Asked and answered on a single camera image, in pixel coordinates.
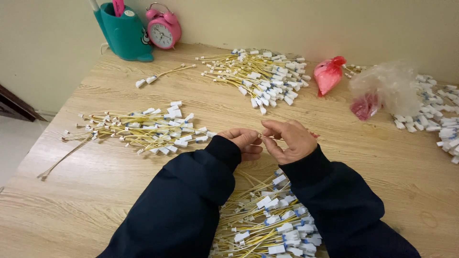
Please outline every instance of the person's hand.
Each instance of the person's hand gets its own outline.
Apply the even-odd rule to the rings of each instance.
[[[260,133],[246,128],[234,128],[219,132],[217,135],[225,137],[236,144],[241,149],[242,161],[257,160],[261,157],[263,147],[258,146],[262,143],[258,137]]]
[[[263,131],[265,137],[262,138],[266,150],[279,162],[280,165],[300,160],[311,154],[317,148],[317,140],[296,120],[279,122],[276,120],[262,121],[261,124],[266,128]],[[274,136],[275,139],[283,139],[288,148],[282,150],[275,140],[268,138]]]

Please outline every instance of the alarm clock face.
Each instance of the alarm clock face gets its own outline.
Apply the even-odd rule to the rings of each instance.
[[[150,36],[153,42],[161,48],[168,48],[173,43],[172,33],[161,23],[151,25]]]

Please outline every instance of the floor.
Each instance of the floor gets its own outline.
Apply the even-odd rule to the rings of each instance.
[[[0,116],[0,187],[13,176],[48,124],[38,120],[32,123]]]

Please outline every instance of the person's right hand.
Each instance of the person's right hand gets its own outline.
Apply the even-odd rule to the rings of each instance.
[[[263,131],[265,137],[262,138],[268,152],[279,162],[280,165],[300,160],[311,154],[317,148],[317,140],[296,120],[279,122],[276,120],[262,121],[261,124],[266,128]],[[275,139],[282,138],[288,148],[282,150],[275,140],[268,138],[274,136]]]

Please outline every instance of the clear plastic bag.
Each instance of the clear plastic bag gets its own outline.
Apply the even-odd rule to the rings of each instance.
[[[406,61],[393,61],[371,67],[349,81],[354,97],[351,111],[367,120],[384,107],[389,113],[415,116],[420,109],[416,94],[417,70]]]

